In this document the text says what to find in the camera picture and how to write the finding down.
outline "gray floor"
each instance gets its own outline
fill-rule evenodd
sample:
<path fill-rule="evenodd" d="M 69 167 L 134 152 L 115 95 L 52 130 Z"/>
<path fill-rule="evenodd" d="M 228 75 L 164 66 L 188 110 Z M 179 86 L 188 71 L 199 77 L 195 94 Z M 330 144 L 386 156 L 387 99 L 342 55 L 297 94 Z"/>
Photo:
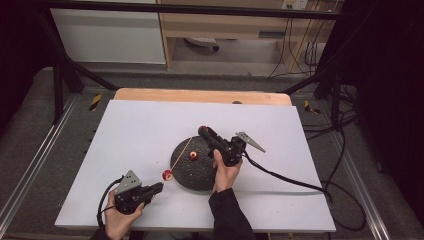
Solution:
<path fill-rule="evenodd" d="M 143 65 L 138 66 L 138 69 L 131 73 L 122 69 L 121 71 L 108 69 L 99 75 L 125 87 L 263 92 L 283 90 L 306 77 L 304 74 L 298 74 L 266 78 L 279 59 L 275 43 L 240 40 L 221 40 L 218 43 L 220 50 L 213 52 L 210 49 L 192 46 L 183 40 L 178 41 L 174 68 L 170 71 L 157 66 L 149 69 L 150 66 Z M 284 66 L 281 65 L 276 73 L 285 73 Z M 8 238 L 18 235 L 21 239 L 25 239 L 23 233 L 31 234 L 31 239 L 66 239 L 64 236 L 87 238 L 92 233 L 91 230 L 69 231 L 54 227 L 54 221 L 60 211 L 59 204 L 66 198 L 84 159 L 84 152 L 90 145 L 89 140 L 95 134 L 93 130 L 97 128 L 107 102 L 113 98 L 114 94 L 98 88 L 90 80 L 85 79 L 84 82 L 87 85 L 87 91 L 78 97 L 67 124 L 10 223 L 7 230 Z M 310 101 L 313 108 L 328 105 L 327 101 L 315 101 L 311 94 L 314 88 L 315 85 L 311 84 L 300 93 L 292 95 L 293 104 L 298 107 L 303 124 L 327 123 L 323 114 L 304 111 L 305 99 Z M 103 98 L 96 111 L 90 112 L 88 108 L 97 92 L 102 92 Z M 1 207 L 6 204 L 51 127 L 54 107 L 52 93 L 51 72 L 40 72 L 35 77 L 34 86 L 21 110 L 14 116 L 8 131 L 0 140 Z M 361 126 L 349 125 L 345 128 L 345 132 L 349 153 L 392 239 L 424 239 L 423 227 L 406 204 L 392 178 L 377 171 L 375 157 Z M 309 146 L 320 179 L 327 179 L 339 156 L 334 137 L 331 134 L 323 135 L 310 140 Z M 353 193 L 343 165 L 337 171 L 334 181 Z M 331 191 L 335 197 L 335 208 L 331 210 L 333 216 L 346 225 L 358 225 L 361 216 L 354 203 L 344 194 L 334 189 Z M 294 234 L 294 239 L 324 239 L 326 237 L 325 234 Z M 337 232 L 333 233 L 332 237 L 373 239 L 373 234 L 368 226 L 357 232 L 337 226 Z M 272 234 L 272 239 L 290 238 L 288 233 Z"/>

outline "hand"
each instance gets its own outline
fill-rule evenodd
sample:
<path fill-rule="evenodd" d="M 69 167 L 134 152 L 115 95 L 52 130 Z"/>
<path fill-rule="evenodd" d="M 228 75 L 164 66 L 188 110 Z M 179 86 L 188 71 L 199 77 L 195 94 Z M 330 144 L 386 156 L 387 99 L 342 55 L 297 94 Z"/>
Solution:
<path fill-rule="evenodd" d="M 237 175 L 240 172 L 241 164 L 243 160 L 240 160 L 239 163 L 232 167 L 227 167 L 224 164 L 224 160 L 222 159 L 222 155 L 218 150 L 213 151 L 214 154 L 214 167 L 218 166 L 218 170 L 216 171 L 215 177 L 215 185 L 213 186 L 213 192 L 221 192 L 225 189 L 232 188 L 233 183 L 236 180 Z"/>
<path fill-rule="evenodd" d="M 115 206 L 115 190 L 109 192 L 106 208 Z M 130 230 L 132 223 L 143 215 L 144 203 L 141 203 L 131 215 L 120 213 L 116 208 L 110 208 L 105 211 L 106 216 L 106 234 L 112 240 L 120 240 Z"/>

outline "floor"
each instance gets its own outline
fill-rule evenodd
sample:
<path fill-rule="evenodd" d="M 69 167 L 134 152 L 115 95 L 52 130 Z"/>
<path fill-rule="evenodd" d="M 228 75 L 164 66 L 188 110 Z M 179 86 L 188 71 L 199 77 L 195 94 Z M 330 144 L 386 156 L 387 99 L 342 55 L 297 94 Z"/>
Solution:
<path fill-rule="evenodd" d="M 108 81 L 125 87 L 276 92 L 305 79 L 310 74 L 308 71 L 313 70 L 313 67 L 309 69 L 307 64 L 299 62 L 305 73 L 286 75 L 284 64 L 278 64 L 279 54 L 272 41 L 218 40 L 218 43 L 220 50 L 215 52 L 180 39 L 177 42 L 174 66 L 169 71 L 163 66 L 149 65 L 136 66 L 131 71 L 119 66 L 108 66 L 105 70 L 104 66 L 103 69 L 100 66 L 95 71 Z M 32 166 L 34 156 L 40 155 L 37 151 L 52 129 L 54 98 L 51 79 L 52 75 L 48 70 L 35 77 L 34 86 L 22 108 L 0 139 L 0 206 L 3 209 L 0 220 L 5 216 L 4 206 L 10 206 L 11 202 L 19 206 L 16 212 L 9 213 L 13 218 L 6 224 L 7 231 L 3 228 L 5 225 L 1 225 L 1 230 L 6 231 L 3 239 L 87 239 L 93 232 L 54 227 L 60 204 L 66 198 L 90 146 L 90 139 L 95 135 L 107 102 L 113 98 L 113 92 L 100 88 L 89 79 L 84 79 L 87 87 L 83 94 L 66 94 L 69 99 L 74 99 L 75 105 L 63 129 L 60 129 L 60 134 L 52 141 L 53 146 L 46 155 L 41 156 L 43 165 L 34 167 L 35 175 L 29 182 L 31 187 L 23 189 L 19 195 L 20 200 L 8 201 L 28 166 Z M 326 110 L 331 99 L 316 100 L 312 94 L 315 87 L 315 84 L 311 84 L 291 96 L 305 130 L 322 129 L 323 124 L 328 123 Z M 347 87 L 344 91 L 354 93 L 355 90 Z M 102 100 L 96 111 L 88 111 L 97 93 L 103 94 Z M 309 101 L 312 111 L 305 111 L 305 100 Z M 346 112 L 350 108 L 350 103 L 342 103 L 342 111 Z M 346 164 L 346 159 L 350 159 L 357 167 L 390 239 L 424 239 L 423 227 L 390 175 L 378 172 L 374 153 L 362 126 L 352 123 L 344 128 L 344 133 L 347 147 L 345 161 L 337 170 L 334 182 L 349 193 L 356 194 L 348 174 L 350 165 Z M 338 132 L 329 132 L 312 138 L 315 134 L 305 133 L 307 138 L 311 138 L 308 143 L 318 175 L 320 179 L 327 179 L 340 155 L 341 135 Z M 362 215 L 355 202 L 336 188 L 331 191 L 335 196 L 335 206 L 331 210 L 334 218 L 345 225 L 360 225 Z M 387 239 L 384 236 L 376 237 L 372 229 L 372 224 L 366 224 L 360 231 L 349 231 L 337 225 L 337 232 L 332 233 L 331 237 Z M 271 238 L 327 239 L 328 235 L 274 233 Z"/>

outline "dark circular plate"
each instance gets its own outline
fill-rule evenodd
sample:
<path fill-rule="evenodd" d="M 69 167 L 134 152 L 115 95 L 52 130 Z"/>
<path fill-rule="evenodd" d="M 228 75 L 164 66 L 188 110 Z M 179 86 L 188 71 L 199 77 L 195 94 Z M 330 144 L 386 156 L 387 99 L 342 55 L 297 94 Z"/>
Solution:
<path fill-rule="evenodd" d="M 181 142 L 171 156 L 171 168 L 177 161 L 190 138 Z M 190 152 L 197 153 L 197 160 L 190 160 Z M 210 191 L 215 183 L 216 168 L 213 168 L 213 159 L 208 156 L 207 143 L 199 136 L 191 139 L 180 160 L 172 170 L 174 178 L 184 187 L 194 191 Z"/>

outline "white board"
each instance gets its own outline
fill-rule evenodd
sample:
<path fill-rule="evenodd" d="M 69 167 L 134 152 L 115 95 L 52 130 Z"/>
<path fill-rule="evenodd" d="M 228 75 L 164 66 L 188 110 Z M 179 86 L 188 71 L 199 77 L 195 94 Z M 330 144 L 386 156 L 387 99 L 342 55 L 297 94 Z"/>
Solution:
<path fill-rule="evenodd" d="M 268 170 L 320 186 L 295 107 L 110 101 L 86 158 L 64 202 L 56 225 L 70 229 L 97 226 L 96 211 L 106 187 L 133 170 L 143 185 L 162 181 L 175 147 L 197 136 L 207 125 L 231 139 L 246 132 L 266 149 L 247 146 L 250 157 Z M 322 193 L 276 179 L 247 160 L 233 186 L 256 232 L 335 231 Z M 177 181 L 163 192 L 134 224 L 138 230 L 210 230 L 211 192 L 194 192 Z"/>

